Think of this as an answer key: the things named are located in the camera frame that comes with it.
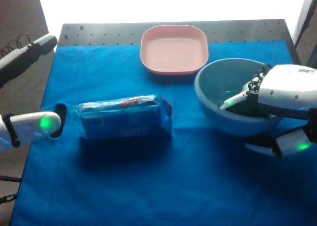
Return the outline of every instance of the pink plate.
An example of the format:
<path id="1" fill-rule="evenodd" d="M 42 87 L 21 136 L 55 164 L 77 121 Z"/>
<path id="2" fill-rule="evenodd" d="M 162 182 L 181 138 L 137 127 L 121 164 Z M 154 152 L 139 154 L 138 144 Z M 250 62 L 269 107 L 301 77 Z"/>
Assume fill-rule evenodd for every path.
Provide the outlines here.
<path id="1" fill-rule="evenodd" d="M 151 72 L 186 75 L 208 60 L 206 35 L 189 25 L 161 25 L 148 29 L 141 40 L 141 61 Z"/>

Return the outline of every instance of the blue tablecloth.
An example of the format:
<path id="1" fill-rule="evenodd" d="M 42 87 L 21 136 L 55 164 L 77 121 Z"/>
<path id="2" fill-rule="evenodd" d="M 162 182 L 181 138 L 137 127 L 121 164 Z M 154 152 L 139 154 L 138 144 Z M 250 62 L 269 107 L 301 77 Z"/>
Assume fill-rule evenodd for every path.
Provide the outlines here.
<path id="1" fill-rule="evenodd" d="M 292 63 L 284 42 L 210 44 L 210 61 Z M 87 143 L 67 114 L 63 134 L 32 144 L 12 226 L 317 225 L 317 149 L 288 161 L 210 127 L 194 75 L 150 74 L 140 46 L 59 47 L 42 105 L 160 93 L 172 140 Z M 298 125 L 285 119 L 279 131 Z"/>

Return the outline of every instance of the light blue bowl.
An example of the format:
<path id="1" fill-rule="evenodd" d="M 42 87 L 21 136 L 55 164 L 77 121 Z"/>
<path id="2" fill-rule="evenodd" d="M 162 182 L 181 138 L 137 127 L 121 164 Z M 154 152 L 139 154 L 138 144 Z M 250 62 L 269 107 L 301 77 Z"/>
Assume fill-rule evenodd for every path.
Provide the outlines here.
<path id="1" fill-rule="evenodd" d="M 215 128 L 232 135 L 252 136 L 272 129 L 282 120 L 274 115 L 247 117 L 218 108 L 218 104 L 238 94 L 263 65 L 249 59 L 227 58 L 209 63 L 198 72 L 195 91 Z"/>

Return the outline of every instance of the floor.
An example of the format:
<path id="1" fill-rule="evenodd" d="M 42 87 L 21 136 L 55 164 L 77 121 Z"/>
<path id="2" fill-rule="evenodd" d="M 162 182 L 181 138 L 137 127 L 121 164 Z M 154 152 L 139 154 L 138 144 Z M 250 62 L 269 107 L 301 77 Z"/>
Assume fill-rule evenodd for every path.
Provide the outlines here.
<path id="1" fill-rule="evenodd" d="M 28 33 L 33 40 L 48 33 L 40 0 L 0 0 L 0 48 L 21 33 Z M 297 52 L 306 64 L 317 44 L 317 10 L 305 31 Z M 25 73 L 0 90 L 0 113 L 29 113 L 41 106 L 53 53 L 40 57 Z M 0 154 L 0 175 L 21 177 L 29 146 Z M 14 194 L 18 183 L 0 181 L 0 197 Z M 14 202 L 0 205 L 0 226 L 9 225 Z"/>

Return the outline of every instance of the transparent plastic wrapper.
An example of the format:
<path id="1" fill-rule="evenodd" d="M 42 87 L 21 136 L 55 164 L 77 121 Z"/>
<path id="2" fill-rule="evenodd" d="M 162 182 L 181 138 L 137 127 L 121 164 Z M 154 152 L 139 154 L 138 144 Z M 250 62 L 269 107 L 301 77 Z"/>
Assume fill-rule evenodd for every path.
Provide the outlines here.
<path id="1" fill-rule="evenodd" d="M 159 94 L 88 102 L 76 105 L 71 114 L 80 120 L 91 140 L 171 134 L 172 105 Z"/>

